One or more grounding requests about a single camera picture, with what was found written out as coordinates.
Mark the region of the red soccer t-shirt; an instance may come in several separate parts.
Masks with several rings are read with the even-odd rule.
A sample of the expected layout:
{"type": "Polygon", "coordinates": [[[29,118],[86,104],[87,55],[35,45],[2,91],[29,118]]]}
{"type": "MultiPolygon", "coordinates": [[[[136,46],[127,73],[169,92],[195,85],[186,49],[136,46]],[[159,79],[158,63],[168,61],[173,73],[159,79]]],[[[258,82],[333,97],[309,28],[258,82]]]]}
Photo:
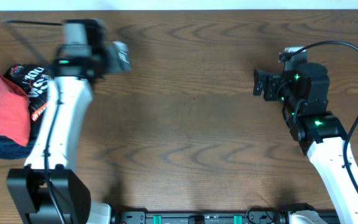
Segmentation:
{"type": "Polygon", "coordinates": [[[0,75],[0,136],[26,146],[30,136],[29,98],[22,88],[0,75]]]}

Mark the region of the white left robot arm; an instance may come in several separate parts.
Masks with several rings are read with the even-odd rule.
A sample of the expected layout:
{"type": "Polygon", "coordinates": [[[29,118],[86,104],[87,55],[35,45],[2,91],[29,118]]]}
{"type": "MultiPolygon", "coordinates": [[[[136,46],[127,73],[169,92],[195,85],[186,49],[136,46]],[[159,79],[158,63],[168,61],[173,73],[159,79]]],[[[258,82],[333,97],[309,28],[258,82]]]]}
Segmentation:
{"type": "Polygon", "coordinates": [[[128,49],[106,44],[98,19],[67,19],[62,27],[37,140],[23,168],[8,172],[7,188],[23,223],[113,223],[112,207],[93,201],[76,175],[76,151],[95,80],[130,71],[128,49]]]}

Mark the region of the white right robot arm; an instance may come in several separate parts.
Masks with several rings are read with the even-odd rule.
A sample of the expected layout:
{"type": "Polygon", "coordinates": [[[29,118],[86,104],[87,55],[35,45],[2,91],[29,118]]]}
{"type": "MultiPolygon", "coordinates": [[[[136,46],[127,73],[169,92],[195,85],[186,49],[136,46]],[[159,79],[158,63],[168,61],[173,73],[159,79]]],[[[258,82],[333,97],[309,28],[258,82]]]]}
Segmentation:
{"type": "Polygon", "coordinates": [[[307,47],[288,47],[279,55],[281,72],[254,70],[255,96],[280,101],[292,138],[314,165],[340,223],[358,223],[358,166],[351,131],[328,111],[330,79],[325,66],[308,61],[307,47]]]}

